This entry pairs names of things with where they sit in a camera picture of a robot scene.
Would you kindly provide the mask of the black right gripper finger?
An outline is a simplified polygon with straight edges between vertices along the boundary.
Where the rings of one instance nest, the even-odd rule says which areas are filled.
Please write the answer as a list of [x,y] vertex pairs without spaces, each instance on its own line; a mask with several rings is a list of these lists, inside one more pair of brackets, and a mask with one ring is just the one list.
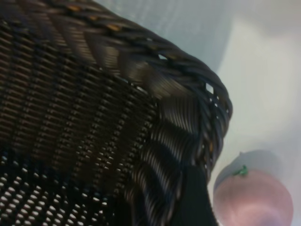
[[175,226],[216,226],[203,170],[188,166],[181,199],[174,213]]

